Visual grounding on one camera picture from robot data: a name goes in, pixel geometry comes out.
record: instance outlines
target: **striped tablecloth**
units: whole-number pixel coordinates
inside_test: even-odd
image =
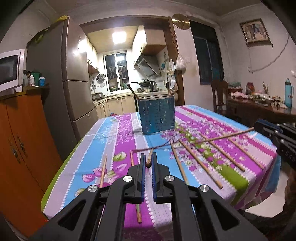
[[[172,136],[184,140],[200,139],[199,133],[216,137],[247,129],[245,126],[197,106],[175,108],[176,128],[172,131],[143,135],[139,113],[98,120],[87,135],[69,155],[53,179],[42,200],[42,211],[51,218],[91,184],[99,185],[103,157],[107,155],[107,174],[104,186],[127,174],[131,166],[130,150],[154,147]],[[220,180],[223,188],[216,186],[195,159],[183,148],[176,148],[189,184],[198,187],[209,185],[235,208],[258,204],[275,191],[279,178],[280,162],[276,148],[264,136],[250,132],[236,137],[236,142],[265,166],[259,168],[253,160],[227,139],[215,141],[231,157],[245,167],[239,170],[209,143],[196,145],[196,154]],[[156,149],[158,163],[166,165],[171,175],[182,179],[170,145]],[[134,153],[135,164],[141,153]],[[129,240],[172,240],[172,216],[169,204],[155,204],[152,195],[151,171],[146,169],[145,199],[140,205],[142,223],[137,223],[134,204],[127,204],[124,237]]]

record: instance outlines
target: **white microwave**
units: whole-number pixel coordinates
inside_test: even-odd
[[[3,93],[11,94],[22,91],[23,70],[26,70],[26,53],[25,49],[0,53],[0,96]]]

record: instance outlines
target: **colorful tablecloth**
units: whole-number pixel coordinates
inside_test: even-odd
[[[42,200],[44,214],[48,218],[53,217],[86,187],[92,184],[99,185],[105,155],[107,174],[104,186],[107,186],[127,174],[131,166],[130,150],[158,146],[171,137],[175,140],[183,138],[193,141],[201,139],[199,133],[206,137],[216,137],[247,129],[233,120],[192,105],[176,107],[175,116],[174,130],[146,136],[141,131],[139,113],[98,120],[53,179]],[[276,148],[269,139],[254,131],[235,137],[234,140],[265,168],[262,170],[258,167],[227,139],[216,140],[215,143],[240,163],[245,172],[238,169],[209,143],[196,145],[195,153],[210,169],[211,174],[222,182],[222,189],[182,146],[176,146],[176,150],[190,185],[198,187],[207,184],[235,208],[247,208],[260,203],[276,189],[279,177],[279,165],[275,165]],[[155,152],[158,163],[168,166],[171,175],[182,179],[170,145],[158,148]],[[133,154],[135,164],[139,162],[140,154]],[[145,199],[140,205],[141,224],[137,222],[135,205],[126,206],[124,237],[130,240],[173,239],[170,204],[153,202],[151,180],[151,170],[146,169]]]

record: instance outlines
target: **window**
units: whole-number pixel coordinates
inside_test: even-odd
[[[127,89],[129,79],[126,52],[105,55],[104,57],[108,91],[113,92]]]
[[[190,21],[200,72],[200,84],[224,80],[219,42],[214,28]]]

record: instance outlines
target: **refrigerator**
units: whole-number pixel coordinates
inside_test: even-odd
[[[65,160],[98,120],[87,68],[86,35],[70,17],[28,46],[26,69],[45,77],[42,102],[58,153]]]

